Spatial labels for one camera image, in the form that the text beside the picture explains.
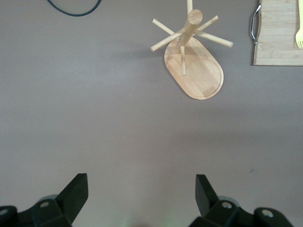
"wooden cutting board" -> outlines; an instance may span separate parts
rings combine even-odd
[[[295,41],[298,0],[260,0],[260,4],[254,65],[302,66],[303,49]]]

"metal handle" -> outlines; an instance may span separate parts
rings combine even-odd
[[[254,41],[254,45],[258,44],[258,40],[257,38],[254,36],[254,22],[255,22],[255,15],[259,12],[259,10],[261,9],[261,4],[258,5],[258,8],[256,9],[256,12],[252,15],[251,17],[251,25],[250,25],[250,34],[251,37]]]

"wooden dowel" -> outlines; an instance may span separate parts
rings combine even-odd
[[[215,43],[222,44],[224,46],[232,47],[232,45],[233,45],[233,42],[230,42],[228,40],[219,38],[217,36],[214,36],[214,35],[211,35],[211,34],[208,34],[208,33],[205,33],[205,32],[195,31],[195,34],[197,36],[199,36],[199,37],[203,37],[205,39],[209,39],[209,40],[211,40],[211,41],[213,41]]]
[[[174,32],[172,30],[170,30],[168,27],[166,27],[164,24],[162,24],[161,22],[159,22],[158,20],[154,19],[152,21],[156,26],[158,26],[159,28],[161,28],[162,30],[164,30],[165,32],[167,32],[170,35],[173,35]]]
[[[202,31],[203,29],[207,28],[208,26],[210,26],[213,22],[215,22],[216,20],[218,20],[218,16],[214,16],[214,18],[210,19],[209,21],[207,21],[206,23],[202,24],[199,28],[197,28],[198,31]]]
[[[193,10],[193,0],[187,0],[187,14]]]
[[[193,33],[202,21],[202,18],[203,15],[198,9],[193,9],[189,12],[187,20],[184,24],[185,33],[179,38],[177,42],[177,53],[180,53],[179,49],[181,46],[185,46],[188,43],[189,39],[193,36]]]
[[[182,61],[182,75],[186,75],[186,69],[185,69],[185,50],[184,46],[181,47],[181,61]]]
[[[155,44],[154,46],[151,47],[151,51],[156,51],[157,49],[161,48],[162,46],[170,43],[171,41],[173,41],[174,39],[180,37],[183,33],[185,33],[185,29],[181,29],[179,31],[177,31],[176,33],[170,35],[169,37],[163,39],[162,41],[158,42],[157,44]]]

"fork handle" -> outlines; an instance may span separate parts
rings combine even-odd
[[[298,0],[298,4],[299,4],[300,28],[303,29],[303,0]]]

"wooden mug tree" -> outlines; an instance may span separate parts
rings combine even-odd
[[[202,13],[193,9],[192,0],[187,0],[187,20],[184,27],[173,32],[154,19],[153,23],[166,31],[170,36],[151,47],[152,51],[165,46],[165,65],[187,95],[194,99],[207,99],[219,92],[223,84],[223,70],[210,52],[194,35],[206,38],[218,44],[232,47],[233,43],[214,35],[202,32],[218,19],[215,16],[203,25]]]

